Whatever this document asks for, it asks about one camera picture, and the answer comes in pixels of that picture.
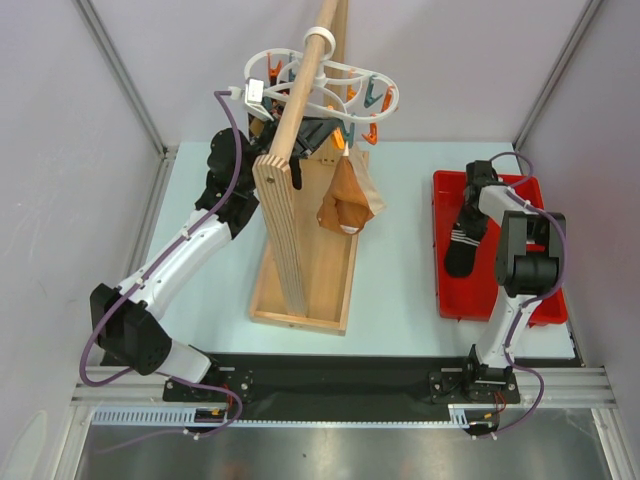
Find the white round clip hanger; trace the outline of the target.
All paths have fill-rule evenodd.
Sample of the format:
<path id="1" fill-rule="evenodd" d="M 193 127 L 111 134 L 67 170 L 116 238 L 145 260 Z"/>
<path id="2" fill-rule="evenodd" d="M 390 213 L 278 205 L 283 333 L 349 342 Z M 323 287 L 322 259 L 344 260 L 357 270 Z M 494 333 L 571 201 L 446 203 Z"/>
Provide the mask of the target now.
<path id="1" fill-rule="evenodd" d="M 337 43 L 328 29 L 310 28 L 304 39 L 308 41 L 313 37 L 324 41 L 325 52 L 311 81 L 304 112 L 339 120 L 342 133 L 334 136 L 337 148 L 359 140 L 377 144 L 379 124 L 399 106 L 400 91 L 396 82 L 382 73 L 335 61 L 333 54 Z M 286 106 L 303 56 L 302 52 L 293 49 L 274 48 L 263 50 L 246 62 L 245 83 L 249 78 L 264 82 L 262 104 L 268 111 L 270 100 L 283 102 Z"/>

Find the black striped sock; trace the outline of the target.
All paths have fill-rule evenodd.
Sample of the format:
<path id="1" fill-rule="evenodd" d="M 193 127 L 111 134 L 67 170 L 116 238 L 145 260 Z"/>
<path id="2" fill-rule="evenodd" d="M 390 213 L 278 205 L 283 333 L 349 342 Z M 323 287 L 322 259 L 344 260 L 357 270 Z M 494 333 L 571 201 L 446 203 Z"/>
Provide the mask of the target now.
<path id="1" fill-rule="evenodd" d="M 295 190 L 302 189 L 302 171 L 300 167 L 300 159 L 296 156 L 291 156 L 289 159 L 289 167 L 291 171 L 292 186 Z"/>
<path id="2" fill-rule="evenodd" d="M 447 274 L 453 278 L 466 278 L 471 275 L 475 265 L 477 249 L 486 235 L 487 222 L 462 224 L 456 222 L 452 226 L 449 246 L 444 257 Z"/>

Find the brown orange sock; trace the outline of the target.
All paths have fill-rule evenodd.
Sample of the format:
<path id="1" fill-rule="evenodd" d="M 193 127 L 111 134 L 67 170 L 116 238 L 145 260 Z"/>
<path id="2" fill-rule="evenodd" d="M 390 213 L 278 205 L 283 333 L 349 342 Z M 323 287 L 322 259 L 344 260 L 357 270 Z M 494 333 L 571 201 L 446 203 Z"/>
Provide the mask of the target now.
<path id="1" fill-rule="evenodd" d="M 386 209 L 357 145 L 339 159 L 316 219 L 320 227 L 344 236 L 359 234 L 365 225 Z"/>

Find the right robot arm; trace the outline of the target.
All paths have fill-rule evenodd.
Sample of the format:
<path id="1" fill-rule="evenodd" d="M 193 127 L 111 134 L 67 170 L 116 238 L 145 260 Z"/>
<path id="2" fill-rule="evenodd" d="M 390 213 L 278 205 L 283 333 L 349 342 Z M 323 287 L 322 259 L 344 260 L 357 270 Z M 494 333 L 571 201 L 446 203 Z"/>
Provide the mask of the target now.
<path id="1" fill-rule="evenodd" d="M 455 278 L 470 276 L 489 223 L 500 227 L 494 263 L 498 295 L 460 379 L 463 398 L 488 402 L 515 386 L 513 347 L 535 310 L 561 288 L 566 220 L 519 196 L 516 188 L 530 178 L 509 185 L 499 179 L 491 159 L 469 163 L 465 177 L 463 205 L 445 255 L 447 273 Z"/>

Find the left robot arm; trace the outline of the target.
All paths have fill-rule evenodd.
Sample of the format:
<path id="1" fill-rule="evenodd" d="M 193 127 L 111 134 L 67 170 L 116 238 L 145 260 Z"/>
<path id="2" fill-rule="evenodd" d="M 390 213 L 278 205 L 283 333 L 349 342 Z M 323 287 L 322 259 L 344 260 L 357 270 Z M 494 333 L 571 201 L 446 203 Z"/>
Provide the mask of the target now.
<path id="1" fill-rule="evenodd" d="M 79 373 L 87 374 L 93 346 L 142 376 L 163 374 L 185 381 L 199 400 L 214 397 L 219 374 L 208 355 L 174 340 L 161 324 L 168 306 L 206 261 L 234 240 L 254 215 L 259 199 L 252 168 L 268 152 L 284 108 L 264 100 L 248 108 L 262 122 L 261 132 L 245 136 L 235 122 L 214 135 L 207 159 L 205 189 L 180 231 L 164 249 L 117 286 L 99 284 L 90 295 L 93 332 L 81 354 Z"/>

